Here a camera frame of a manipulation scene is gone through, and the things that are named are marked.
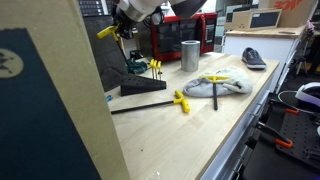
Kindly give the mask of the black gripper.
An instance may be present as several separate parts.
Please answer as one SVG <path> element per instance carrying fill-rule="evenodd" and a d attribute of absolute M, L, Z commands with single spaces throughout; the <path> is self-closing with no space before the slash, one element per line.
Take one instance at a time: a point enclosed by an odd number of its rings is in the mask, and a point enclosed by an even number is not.
<path fill-rule="evenodd" d="M 117 6 L 112 10 L 113 24 L 117 26 L 117 33 L 125 38 L 132 39 L 134 37 L 132 27 L 136 25 L 136 22 L 131 20 L 123 10 Z"/>

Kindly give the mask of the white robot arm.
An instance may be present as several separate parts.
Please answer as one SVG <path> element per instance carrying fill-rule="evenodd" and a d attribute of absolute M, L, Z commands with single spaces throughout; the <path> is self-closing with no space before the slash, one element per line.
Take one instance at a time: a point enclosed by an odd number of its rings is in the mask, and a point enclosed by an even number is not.
<path fill-rule="evenodd" d="M 190 18 L 196 14 L 207 0 L 113 0 L 116 5 L 113 25 L 123 38 L 131 39 L 130 29 L 169 2 L 174 14 L 180 18 Z"/>

